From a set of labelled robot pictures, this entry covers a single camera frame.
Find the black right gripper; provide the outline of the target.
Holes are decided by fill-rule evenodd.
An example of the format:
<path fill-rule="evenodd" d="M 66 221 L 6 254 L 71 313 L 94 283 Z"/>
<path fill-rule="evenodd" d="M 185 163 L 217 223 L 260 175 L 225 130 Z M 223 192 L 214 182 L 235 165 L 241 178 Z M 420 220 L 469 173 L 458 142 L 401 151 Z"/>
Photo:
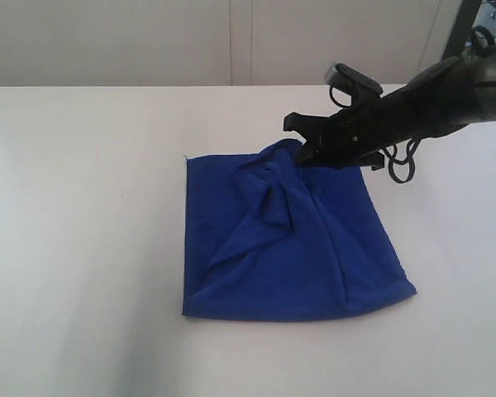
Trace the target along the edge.
<path fill-rule="evenodd" d="M 285 132 L 309 135 L 297 165 L 382 170 L 389 147 L 450 135 L 470 124 L 475 110 L 475 63 L 458 57 L 425 69 L 380 98 L 348 104 L 330 117 L 291 112 Z"/>

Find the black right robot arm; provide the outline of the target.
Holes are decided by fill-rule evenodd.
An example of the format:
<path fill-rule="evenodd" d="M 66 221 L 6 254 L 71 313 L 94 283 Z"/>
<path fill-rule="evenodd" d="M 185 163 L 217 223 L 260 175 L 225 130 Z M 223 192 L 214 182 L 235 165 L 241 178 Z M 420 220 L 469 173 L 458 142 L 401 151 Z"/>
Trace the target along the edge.
<path fill-rule="evenodd" d="M 305 140 L 297 161 L 306 166 L 380 167 L 381 150 L 400 142 L 496 122 L 496 49 L 443 60 L 389 94 L 342 63 L 333 64 L 325 80 L 351 103 L 327 117 L 291 112 L 284 118 L 284 130 Z"/>

